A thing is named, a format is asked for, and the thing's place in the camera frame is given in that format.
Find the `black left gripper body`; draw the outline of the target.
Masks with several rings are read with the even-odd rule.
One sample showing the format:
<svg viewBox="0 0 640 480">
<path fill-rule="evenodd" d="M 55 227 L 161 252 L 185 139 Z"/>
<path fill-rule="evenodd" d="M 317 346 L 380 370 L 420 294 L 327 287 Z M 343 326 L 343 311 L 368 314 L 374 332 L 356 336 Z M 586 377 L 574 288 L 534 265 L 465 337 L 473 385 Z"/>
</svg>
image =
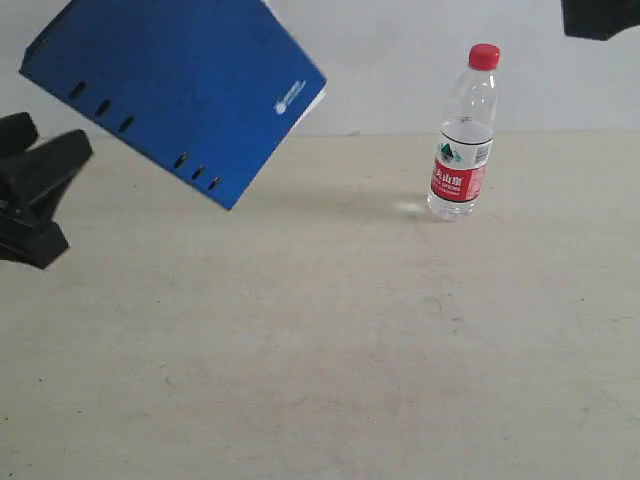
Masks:
<svg viewBox="0 0 640 480">
<path fill-rule="evenodd" d="M 11 158 L 27 151 L 39 138 L 38 129 L 27 112 L 0 119 L 0 158 Z"/>
</svg>

